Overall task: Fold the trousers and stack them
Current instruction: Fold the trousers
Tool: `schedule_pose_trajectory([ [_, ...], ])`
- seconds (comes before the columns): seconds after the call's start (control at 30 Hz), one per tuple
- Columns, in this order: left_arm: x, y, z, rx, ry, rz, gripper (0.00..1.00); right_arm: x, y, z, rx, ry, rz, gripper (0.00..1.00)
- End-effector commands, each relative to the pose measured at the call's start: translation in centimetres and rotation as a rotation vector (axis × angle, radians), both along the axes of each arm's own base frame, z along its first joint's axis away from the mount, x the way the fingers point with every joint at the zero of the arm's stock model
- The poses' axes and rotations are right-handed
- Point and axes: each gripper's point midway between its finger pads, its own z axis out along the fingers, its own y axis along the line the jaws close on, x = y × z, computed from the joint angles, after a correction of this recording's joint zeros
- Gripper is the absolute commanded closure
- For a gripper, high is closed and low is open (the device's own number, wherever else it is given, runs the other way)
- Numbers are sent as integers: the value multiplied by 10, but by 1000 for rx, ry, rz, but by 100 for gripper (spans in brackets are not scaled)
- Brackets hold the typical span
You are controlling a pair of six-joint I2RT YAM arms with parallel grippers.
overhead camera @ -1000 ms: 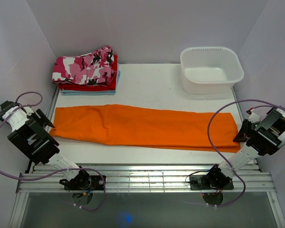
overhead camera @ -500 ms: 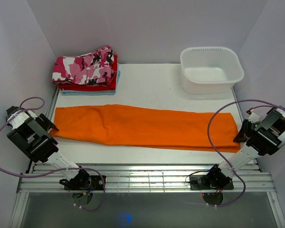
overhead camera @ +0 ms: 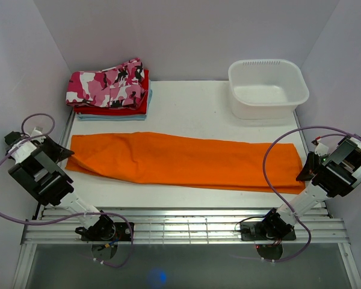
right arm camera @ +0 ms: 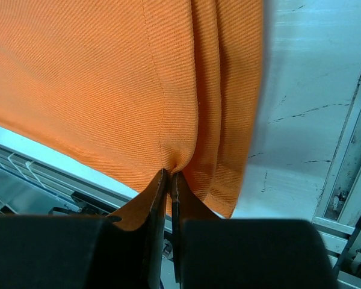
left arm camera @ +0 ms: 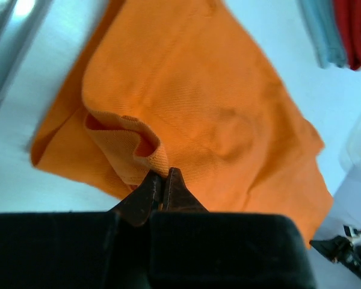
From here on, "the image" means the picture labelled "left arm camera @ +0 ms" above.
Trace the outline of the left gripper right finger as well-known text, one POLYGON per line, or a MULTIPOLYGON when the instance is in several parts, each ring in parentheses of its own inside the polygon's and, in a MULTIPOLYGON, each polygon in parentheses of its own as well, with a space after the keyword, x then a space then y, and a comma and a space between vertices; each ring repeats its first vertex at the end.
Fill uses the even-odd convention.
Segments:
POLYGON ((162 210, 186 213, 208 212, 187 188, 181 170, 174 167, 169 170, 165 181, 162 210))

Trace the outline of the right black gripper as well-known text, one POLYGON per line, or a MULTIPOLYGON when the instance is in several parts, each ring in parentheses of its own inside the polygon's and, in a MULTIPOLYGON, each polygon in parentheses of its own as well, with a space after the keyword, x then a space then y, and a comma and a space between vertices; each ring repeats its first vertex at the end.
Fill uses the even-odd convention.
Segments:
POLYGON ((346 237, 329 240, 311 240, 312 248, 332 263, 345 263, 352 273, 361 279, 361 245, 353 246, 346 237))

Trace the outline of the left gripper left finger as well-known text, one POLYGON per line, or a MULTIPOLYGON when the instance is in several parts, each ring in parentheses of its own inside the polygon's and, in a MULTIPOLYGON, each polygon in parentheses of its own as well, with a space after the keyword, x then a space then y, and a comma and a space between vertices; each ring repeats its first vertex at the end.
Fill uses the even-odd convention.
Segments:
POLYGON ((110 211, 131 226, 143 226, 162 204, 162 178, 150 171, 142 183, 110 211))

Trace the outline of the orange trousers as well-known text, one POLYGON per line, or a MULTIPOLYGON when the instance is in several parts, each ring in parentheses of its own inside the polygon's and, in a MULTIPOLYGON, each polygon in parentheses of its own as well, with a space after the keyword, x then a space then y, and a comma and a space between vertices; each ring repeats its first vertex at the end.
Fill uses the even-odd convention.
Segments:
POLYGON ((110 1, 31 162, 120 199, 177 167, 208 210, 284 214, 309 241, 333 204, 321 149, 221 1, 110 1))

